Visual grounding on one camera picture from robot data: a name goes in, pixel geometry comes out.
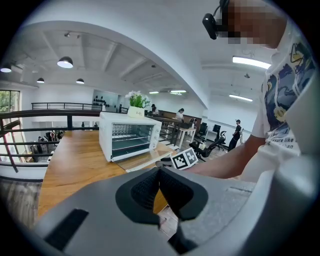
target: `oven glass door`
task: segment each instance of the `oven glass door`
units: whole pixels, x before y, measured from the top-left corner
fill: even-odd
[[[113,124],[112,157],[148,149],[153,125]]]

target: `oven door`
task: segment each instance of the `oven door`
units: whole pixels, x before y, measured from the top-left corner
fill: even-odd
[[[112,125],[112,161],[135,156],[150,150],[150,139],[154,125]]]

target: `headset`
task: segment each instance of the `headset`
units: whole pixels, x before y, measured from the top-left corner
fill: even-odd
[[[226,24],[228,24],[227,15],[224,15],[222,24],[219,24],[215,20],[216,13],[220,8],[220,11],[224,14],[228,13],[228,5],[230,0],[220,0],[219,6],[215,9],[213,15],[211,13],[207,13],[204,15],[202,24],[204,25],[206,31],[208,32],[211,39],[216,40],[219,32],[227,31]]]

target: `white table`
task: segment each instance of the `white table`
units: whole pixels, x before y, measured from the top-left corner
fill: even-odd
[[[205,137],[204,137],[204,140],[205,140],[205,141],[207,140],[208,133],[211,133],[211,134],[217,135],[217,133],[216,133],[215,131],[212,131],[212,130],[209,130],[209,129],[208,129],[208,131],[206,132]]]
[[[184,137],[185,137],[185,133],[186,132],[192,132],[192,138],[191,138],[191,142],[194,140],[194,137],[195,137],[195,133],[196,133],[196,128],[189,128],[189,129],[184,129],[184,128],[180,128],[180,133],[179,133],[179,139],[180,139],[180,136],[181,136],[181,140],[180,140],[180,143],[179,143],[179,149],[181,149],[181,146],[182,146],[182,142],[184,141]]]

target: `ceiling light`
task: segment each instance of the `ceiling light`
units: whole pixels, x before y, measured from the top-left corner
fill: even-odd
[[[40,77],[37,81],[36,81],[38,84],[44,84],[45,83],[45,80]]]
[[[82,79],[82,78],[79,78],[77,81],[76,81],[77,84],[84,84],[85,81]]]
[[[229,97],[252,102],[252,99],[230,94]]]
[[[244,57],[232,57],[232,62],[233,63],[240,63],[240,64],[247,64],[247,65],[252,65],[252,66],[256,66],[256,67],[260,67],[260,68],[264,68],[264,69],[268,69],[271,64],[269,63],[265,63],[259,60],[255,60],[252,58],[244,58]]]
[[[57,65],[61,68],[71,69],[74,66],[74,63],[70,57],[65,56],[59,59]]]
[[[186,93],[186,90],[172,90],[172,93]]]
[[[5,64],[3,67],[0,68],[0,71],[3,73],[10,73],[11,70],[11,65],[10,64]]]

